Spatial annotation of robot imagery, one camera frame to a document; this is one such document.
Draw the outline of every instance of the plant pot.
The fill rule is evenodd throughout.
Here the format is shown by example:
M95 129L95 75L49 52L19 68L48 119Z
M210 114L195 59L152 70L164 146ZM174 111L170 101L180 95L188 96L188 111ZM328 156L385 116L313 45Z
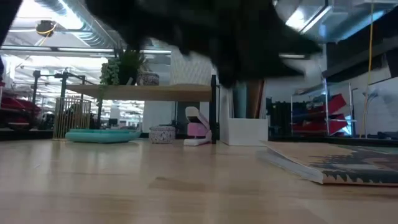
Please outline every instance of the plant pot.
M137 85L159 85L159 75L152 72L144 72L138 76Z
M119 66L119 85L126 85L130 78L132 78L131 85L137 83L138 70L135 67L126 65Z

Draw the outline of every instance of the metal shelving unit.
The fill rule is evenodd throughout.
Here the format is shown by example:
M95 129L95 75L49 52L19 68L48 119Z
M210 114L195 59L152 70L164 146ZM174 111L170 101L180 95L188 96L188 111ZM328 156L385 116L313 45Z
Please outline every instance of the metal shelving unit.
M329 93L330 90L333 88L342 88L344 86L348 87L349 91L349 115L351 119L331 119L329 112ZM294 98L297 96L306 96L308 95L309 97L311 96L318 96L325 94L325 110L324 111L319 111L315 113L309 113L309 114L300 114L300 115L294 115L293 107L294 107ZM315 118L315 117L324 117L325 122L326 122L326 130L319 130L319 131L294 131L293 130L293 124L294 124L294 119L295 118ZM295 94L291 96L291 101L290 101L290 122L291 122L291 131L292 134L294 133L325 133L327 136L331 136L335 133L330 132L330 121L346 121L348 123L351 123L351 135L353 136L353 122L356 122L356 120L353 119L353 96L352 96L352 89L351 89L351 83L328 83L326 78L323 79L322 83L310 88L306 89L300 89L297 90Z

